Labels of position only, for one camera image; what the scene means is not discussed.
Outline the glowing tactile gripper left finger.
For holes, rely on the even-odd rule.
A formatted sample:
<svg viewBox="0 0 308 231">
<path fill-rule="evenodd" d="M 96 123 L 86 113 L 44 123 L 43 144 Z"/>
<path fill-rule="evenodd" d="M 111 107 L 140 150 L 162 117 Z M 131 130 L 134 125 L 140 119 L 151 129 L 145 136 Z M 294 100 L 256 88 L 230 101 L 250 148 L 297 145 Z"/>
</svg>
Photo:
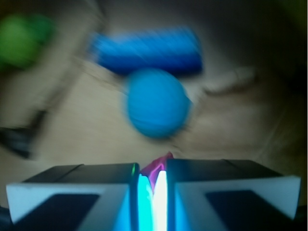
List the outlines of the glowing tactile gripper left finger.
<svg viewBox="0 0 308 231">
<path fill-rule="evenodd" d="M 6 186 L 15 231 L 152 231 L 150 184 L 137 163 L 51 167 Z"/>
</svg>

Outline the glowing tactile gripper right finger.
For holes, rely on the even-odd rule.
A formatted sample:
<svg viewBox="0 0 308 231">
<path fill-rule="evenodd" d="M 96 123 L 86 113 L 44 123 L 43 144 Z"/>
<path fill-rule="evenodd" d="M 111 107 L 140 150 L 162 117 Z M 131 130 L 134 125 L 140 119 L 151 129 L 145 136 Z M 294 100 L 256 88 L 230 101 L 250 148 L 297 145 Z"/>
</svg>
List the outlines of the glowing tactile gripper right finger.
<svg viewBox="0 0 308 231">
<path fill-rule="evenodd" d="M 158 231 L 290 231 L 301 178 L 251 160 L 169 159 Z"/>
</svg>

